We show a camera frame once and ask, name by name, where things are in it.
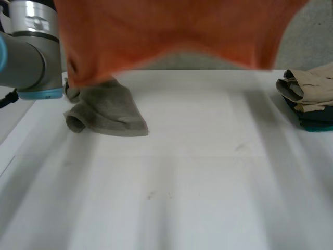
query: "white surface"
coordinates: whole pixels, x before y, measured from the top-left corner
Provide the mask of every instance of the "white surface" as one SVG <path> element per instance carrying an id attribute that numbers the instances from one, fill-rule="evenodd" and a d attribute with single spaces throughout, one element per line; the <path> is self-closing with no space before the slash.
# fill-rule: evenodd
<path id="1" fill-rule="evenodd" d="M 124 74 L 140 138 L 35 102 L 0 146 L 0 249 L 332 249 L 333 134 L 291 124 L 282 74 Z"/>

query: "orange shirt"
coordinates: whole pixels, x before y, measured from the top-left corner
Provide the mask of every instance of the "orange shirt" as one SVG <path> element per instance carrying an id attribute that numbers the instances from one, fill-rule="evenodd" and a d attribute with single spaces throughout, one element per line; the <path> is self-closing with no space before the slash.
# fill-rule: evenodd
<path id="1" fill-rule="evenodd" d="M 270 69 L 308 0 L 55 0 L 71 85 L 97 84 L 175 50 Z"/>

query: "gray cloth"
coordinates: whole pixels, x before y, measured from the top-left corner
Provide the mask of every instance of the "gray cloth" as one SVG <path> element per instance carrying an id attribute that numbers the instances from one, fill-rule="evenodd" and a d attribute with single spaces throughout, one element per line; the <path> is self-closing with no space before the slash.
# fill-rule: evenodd
<path id="1" fill-rule="evenodd" d="M 133 101 L 130 91 L 116 79 L 81 89 L 64 86 L 68 100 L 77 103 L 64 113 L 70 130 L 80 133 L 84 128 L 115 136 L 148 135 L 147 125 Z"/>

